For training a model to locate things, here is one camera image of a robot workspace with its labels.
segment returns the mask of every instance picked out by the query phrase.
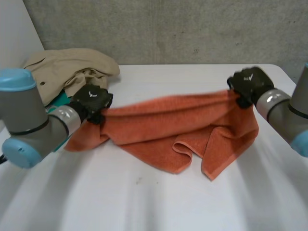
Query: khaki jacket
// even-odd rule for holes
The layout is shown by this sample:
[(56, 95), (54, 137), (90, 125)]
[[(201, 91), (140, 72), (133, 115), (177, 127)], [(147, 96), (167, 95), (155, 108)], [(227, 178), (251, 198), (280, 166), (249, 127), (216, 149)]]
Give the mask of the khaki jacket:
[(73, 96), (86, 83), (107, 88), (107, 77), (118, 76), (114, 59), (92, 49), (49, 50), (31, 55), (24, 65), (37, 82), (44, 105), (61, 91)]

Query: wall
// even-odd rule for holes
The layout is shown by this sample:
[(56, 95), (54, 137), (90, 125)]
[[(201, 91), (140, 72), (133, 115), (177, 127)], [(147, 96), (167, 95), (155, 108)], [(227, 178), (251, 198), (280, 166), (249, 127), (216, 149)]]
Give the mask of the wall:
[(120, 64), (269, 63), (296, 82), (307, 0), (24, 0), (46, 49), (88, 47)]
[(0, 69), (22, 67), (43, 46), (22, 0), (0, 0)]

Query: orange towel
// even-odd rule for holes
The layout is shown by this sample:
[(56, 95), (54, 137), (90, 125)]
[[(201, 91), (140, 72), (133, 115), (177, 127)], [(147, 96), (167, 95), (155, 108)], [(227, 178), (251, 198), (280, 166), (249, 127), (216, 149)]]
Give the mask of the orange towel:
[(103, 125), (85, 122), (66, 150), (95, 148), (109, 138), (119, 147), (158, 169), (180, 173), (193, 153), (202, 171), (215, 179), (255, 140), (253, 108), (241, 109), (233, 91), (168, 96), (102, 111)]

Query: white tabletop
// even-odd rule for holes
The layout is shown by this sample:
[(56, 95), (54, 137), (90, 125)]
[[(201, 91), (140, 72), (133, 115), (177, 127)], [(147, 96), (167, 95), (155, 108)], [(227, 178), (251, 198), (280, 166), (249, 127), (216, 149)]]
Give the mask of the white tabletop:
[[(170, 94), (213, 92), (251, 65), (121, 66), (113, 107)], [(295, 84), (279, 67), (259, 65), (275, 86)], [(201, 159), (172, 175), (109, 141), (84, 153), (50, 154), (31, 170), (0, 166), (1, 231), (306, 231), (308, 159), (256, 113), (255, 143), (213, 182)], [(0, 134), (0, 141), (8, 137)]]

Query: light blue joint cap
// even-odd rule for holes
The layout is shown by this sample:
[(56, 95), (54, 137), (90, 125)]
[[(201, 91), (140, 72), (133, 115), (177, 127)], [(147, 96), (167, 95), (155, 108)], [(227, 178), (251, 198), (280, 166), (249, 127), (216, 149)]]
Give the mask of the light blue joint cap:
[(14, 138), (8, 138), (3, 143), (2, 152), (9, 161), (21, 168), (32, 168), (43, 159), (29, 144)]
[(308, 157), (308, 130), (297, 135), (290, 146), (300, 155)]
[(0, 70), (0, 91), (17, 92), (32, 89), (36, 82), (32, 74), (24, 69)]

